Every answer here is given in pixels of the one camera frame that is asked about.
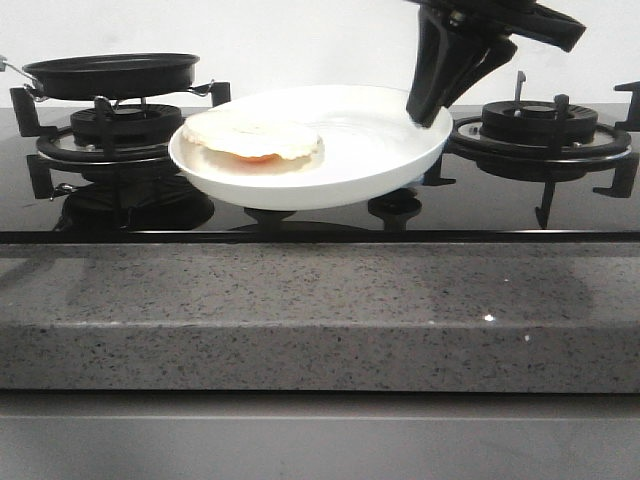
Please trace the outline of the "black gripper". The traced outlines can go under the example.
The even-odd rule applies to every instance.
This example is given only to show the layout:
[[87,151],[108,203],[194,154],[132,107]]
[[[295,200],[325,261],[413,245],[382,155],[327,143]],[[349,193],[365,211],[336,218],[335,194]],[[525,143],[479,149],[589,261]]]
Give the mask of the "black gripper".
[[537,1],[416,1],[419,39],[406,110],[430,126],[494,70],[508,63],[517,46],[508,38],[487,43],[480,31],[502,30],[571,51],[586,30],[578,20]]

